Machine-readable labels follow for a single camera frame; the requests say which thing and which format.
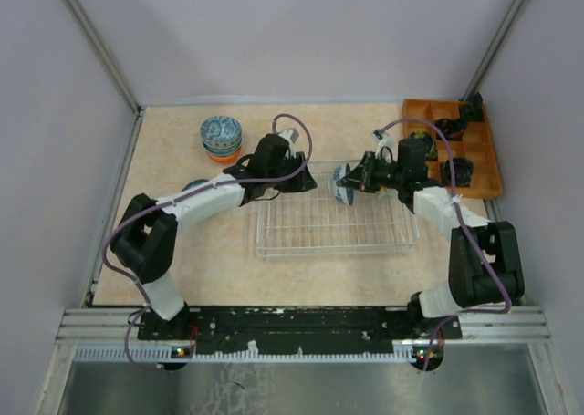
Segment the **blue white bowl on table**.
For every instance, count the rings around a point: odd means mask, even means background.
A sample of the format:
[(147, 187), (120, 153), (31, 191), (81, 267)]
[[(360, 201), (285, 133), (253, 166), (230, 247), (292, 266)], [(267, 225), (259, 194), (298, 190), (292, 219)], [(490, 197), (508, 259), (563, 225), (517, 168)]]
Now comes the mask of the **blue white bowl on table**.
[(185, 185), (185, 186), (182, 188), (182, 191), (183, 191), (183, 192), (190, 191), (191, 189), (193, 189), (193, 188), (195, 188), (195, 187), (198, 187), (198, 186), (200, 186), (200, 185), (202, 185), (202, 184), (205, 184), (205, 183), (207, 183), (207, 180), (206, 180), (206, 179), (197, 179), (197, 180), (194, 180), (194, 181), (192, 181), (192, 182), (189, 182), (189, 183), (187, 183), (187, 184), (186, 184), (186, 185)]

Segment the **black object tray corner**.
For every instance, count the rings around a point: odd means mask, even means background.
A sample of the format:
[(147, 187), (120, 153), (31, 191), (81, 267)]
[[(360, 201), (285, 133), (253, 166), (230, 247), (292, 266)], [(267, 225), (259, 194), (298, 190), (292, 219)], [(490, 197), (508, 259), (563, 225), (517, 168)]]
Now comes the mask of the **black object tray corner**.
[(460, 119), (472, 122), (484, 122), (483, 97), (475, 92), (468, 101), (461, 102), (458, 106)]

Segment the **white wire dish rack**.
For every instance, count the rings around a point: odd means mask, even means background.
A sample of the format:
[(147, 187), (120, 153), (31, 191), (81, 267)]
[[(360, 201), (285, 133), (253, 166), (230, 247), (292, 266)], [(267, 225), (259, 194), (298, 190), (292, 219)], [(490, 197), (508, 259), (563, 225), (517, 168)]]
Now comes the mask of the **white wire dish rack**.
[(418, 243), (414, 215), (398, 200), (379, 201), (357, 192), (351, 206), (335, 199), (338, 166), (356, 160), (314, 161), (309, 170), (317, 189), (283, 193), (259, 203), (256, 249), (263, 257), (406, 254)]

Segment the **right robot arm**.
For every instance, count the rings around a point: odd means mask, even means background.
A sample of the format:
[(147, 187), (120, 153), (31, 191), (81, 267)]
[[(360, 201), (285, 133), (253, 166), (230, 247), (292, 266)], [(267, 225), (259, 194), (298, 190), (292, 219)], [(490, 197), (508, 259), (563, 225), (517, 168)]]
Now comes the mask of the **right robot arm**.
[(468, 210), (431, 179), (422, 140), (399, 141), (397, 158), (367, 151), (357, 166), (341, 167), (332, 181), (342, 196), (395, 191), (402, 204), (449, 242), (446, 280), (414, 294), (407, 305), (408, 328), (416, 337), (431, 336), (439, 328), (440, 318), (468, 311), (484, 313), (490, 304), (500, 303), (508, 312), (513, 301), (524, 294), (514, 226)]

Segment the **yellow floral bowl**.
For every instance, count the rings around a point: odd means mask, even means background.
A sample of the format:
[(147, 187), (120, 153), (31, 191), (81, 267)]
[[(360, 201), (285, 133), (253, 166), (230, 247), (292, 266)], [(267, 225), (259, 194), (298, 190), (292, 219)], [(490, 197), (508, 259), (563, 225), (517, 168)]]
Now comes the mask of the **yellow floral bowl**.
[(393, 201), (399, 199), (398, 191), (392, 188), (381, 187), (376, 193), (376, 199), (379, 201)]

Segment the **black yellow object in tray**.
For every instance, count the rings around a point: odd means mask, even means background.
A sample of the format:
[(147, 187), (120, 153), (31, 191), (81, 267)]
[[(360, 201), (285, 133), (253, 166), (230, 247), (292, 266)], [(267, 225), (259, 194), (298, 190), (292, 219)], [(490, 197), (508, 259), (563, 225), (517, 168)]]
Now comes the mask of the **black yellow object in tray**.
[(426, 160), (436, 161), (438, 159), (438, 152), (433, 135), (427, 131), (414, 131), (409, 135), (409, 139), (421, 140), (425, 147)]

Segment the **black round object in tray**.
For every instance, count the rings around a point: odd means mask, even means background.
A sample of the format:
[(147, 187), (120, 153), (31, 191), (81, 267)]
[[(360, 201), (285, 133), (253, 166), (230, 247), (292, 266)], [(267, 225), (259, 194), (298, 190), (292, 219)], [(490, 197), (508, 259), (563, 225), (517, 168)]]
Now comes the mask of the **black round object in tray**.
[(445, 186), (452, 185), (452, 174), (450, 166), (454, 169), (454, 179), (457, 187), (469, 187), (474, 174), (474, 164), (466, 158), (454, 157), (452, 161), (447, 160), (441, 169), (441, 179)]

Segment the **top blue stacked bowl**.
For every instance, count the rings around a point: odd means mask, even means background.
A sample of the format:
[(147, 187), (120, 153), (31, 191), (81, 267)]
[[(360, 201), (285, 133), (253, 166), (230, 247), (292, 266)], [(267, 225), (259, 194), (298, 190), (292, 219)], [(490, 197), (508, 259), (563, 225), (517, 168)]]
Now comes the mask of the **top blue stacked bowl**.
[(243, 130), (238, 120), (228, 116), (214, 116), (200, 126), (200, 135), (205, 144), (227, 148), (241, 142)]

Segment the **black object tray centre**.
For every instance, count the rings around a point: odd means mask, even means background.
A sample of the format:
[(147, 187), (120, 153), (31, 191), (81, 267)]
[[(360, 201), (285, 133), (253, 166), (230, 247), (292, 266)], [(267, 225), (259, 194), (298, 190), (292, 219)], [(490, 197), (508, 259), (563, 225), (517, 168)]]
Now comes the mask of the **black object tray centre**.
[(434, 122), (436, 128), (447, 140), (461, 141), (468, 128), (468, 121), (465, 119), (442, 118)]

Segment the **orange bottom stacked bowl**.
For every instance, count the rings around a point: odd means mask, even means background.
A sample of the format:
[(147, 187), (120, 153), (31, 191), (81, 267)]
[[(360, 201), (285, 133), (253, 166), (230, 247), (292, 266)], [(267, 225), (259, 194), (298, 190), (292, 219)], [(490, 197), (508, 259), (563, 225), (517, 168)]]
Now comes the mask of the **orange bottom stacked bowl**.
[(232, 164), (235, 163), (240, 157), (241, 151), (237, 150), (236, 152), (230, 155), (216, 155), (213, 152), (206, 152), (206, 155), (214, 162), (221, 163), (221, 164)]

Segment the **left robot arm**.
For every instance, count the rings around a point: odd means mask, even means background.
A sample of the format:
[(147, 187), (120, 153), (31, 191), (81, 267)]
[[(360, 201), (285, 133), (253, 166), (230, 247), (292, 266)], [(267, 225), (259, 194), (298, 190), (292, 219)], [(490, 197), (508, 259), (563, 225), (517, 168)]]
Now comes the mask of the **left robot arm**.
[(152, 199), (141, 193), (127, 207), (108, 239), (112, 252), (158, 316), (167, 337), (183, 337), (190, 318), (170, 275), (176, 239), (201, 221), (258, 201), (269, 190), (300, 193), (317, 188), (308, 159), (296, 150), (298, 134), (288, 129), (265, 135), (248, 162), (239, 161), (211, 180), (174, 195)]

